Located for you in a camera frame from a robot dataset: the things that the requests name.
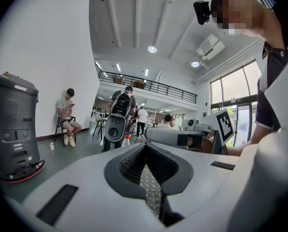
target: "sneaker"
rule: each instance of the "sneaker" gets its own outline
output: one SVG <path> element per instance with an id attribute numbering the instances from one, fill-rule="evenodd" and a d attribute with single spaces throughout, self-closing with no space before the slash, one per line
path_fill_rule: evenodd
<path id="1" fill-rule="evenodd" d="M 72 136 L 69 137 L 69 143 L 70 143 L 70 146 L 71 146 L 71 147 L 75 147 L 75 142 L 74 142 Z"/>
<path id="2" fill-rule="evenodd" d="M 67 134 L 65 134 L 65 137 L 64 137 L 64 143 L 65 145 L 68 145 L 68 142 L 69 142 L 69 137 Z"/>

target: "plastic bottle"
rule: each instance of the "plastic bottle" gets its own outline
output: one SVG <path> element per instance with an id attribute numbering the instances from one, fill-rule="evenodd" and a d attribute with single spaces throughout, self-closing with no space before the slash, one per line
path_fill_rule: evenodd
<path id="1" fill-rule="evenodd" d="M 128 146 L 128 145 L 130 145 L 130 136 L 126 136 L 121 146 L 123 147 L 123 146 Z"/>

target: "gray floor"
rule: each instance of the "gray floor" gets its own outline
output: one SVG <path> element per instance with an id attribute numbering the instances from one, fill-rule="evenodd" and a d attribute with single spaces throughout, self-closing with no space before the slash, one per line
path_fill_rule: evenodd
<path id="1" fill-rule="evenodd" d="M 38 142 L 41 158 L 45 160 L 44 168 L 36 176 L 21 183 L 5 184 L 1 182 L 5 194 L 21 203 L 31 191 L 55 173 L 81 158 L 101 153 L 103 146 L 101 134 L 98 134 L 99 128 L 92 137 L 95 126 L 96 123 L 90 122 L 89 131 L 77 134 L 75 148 L 70 146 L 64 148 L 60 137 L 56 139 L 56 142 L 53 139 Z M 54 150 L 50 149 L 51 142 L 54 143 Z M 130 143 L 134 142 L 135 136 L 132 136 Z"/>

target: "black shirt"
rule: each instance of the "black shirt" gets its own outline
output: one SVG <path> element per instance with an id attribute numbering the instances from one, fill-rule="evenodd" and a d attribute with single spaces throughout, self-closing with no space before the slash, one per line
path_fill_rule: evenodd
<path id="1" fill-rule="evenodd" d="M 255 123 L 266 129 L 277 131 L 280 124 L 264 92 L 276 80 L 288 62 L 288 25 L 281 14 L 282 11 L 274 7 L 274 12 L 281 24 L 285 50 L 273 48 L 268 43 L 264 44 L 263 53 L 268 52 L 268 59 L 267 67 L 258 80 L 258 105 Z"/>

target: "white ceiling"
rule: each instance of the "white ceiling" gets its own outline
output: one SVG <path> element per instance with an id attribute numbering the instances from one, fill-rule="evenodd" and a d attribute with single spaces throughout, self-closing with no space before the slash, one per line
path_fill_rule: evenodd
<path id="1" fill-rule="evenodd" d="M 115 64 L 119 63 L 123 74 L 142 77 L 147 68 L 148 80 L 154 81 L 163 71 L 179 74 L 190 82 L 253 42 L 251 37 L 225 35 L 213 22 L 199 25 L 193 9 L 195 1 L 198 0 L 90 0 L 95 60 L 107 72 L 117 73 Z M 196 51 L 210 33 L 226 47 L 213 59 L 204 61 L 206 68 L 191 67 L 193 60 L 200 60 Z M 158 52 L 149 53 L 150 45 L 156 45 Z"/>
<path id="2" fill-rule="evenodd" d="M 99 88 L 96 98 L 98 99 L 99 97 L 101 97 L 103 98 L 104 101 L 109 102 L 111 99 L 110 96 L 112 96 L 113 94 L 114 92 L 112 90 Z M 172 111 L 179 111 L 185 109 L 184 106 L 175 106 L 170 103 L 144 98 L 139 95 L 134 95 L 134 97 L 138 107 L 140 107 L 142 103 L 145 103 L 146 108 L 150 108 L 157 111 L 165 111 L 167 109 L 171 109 Z"/>

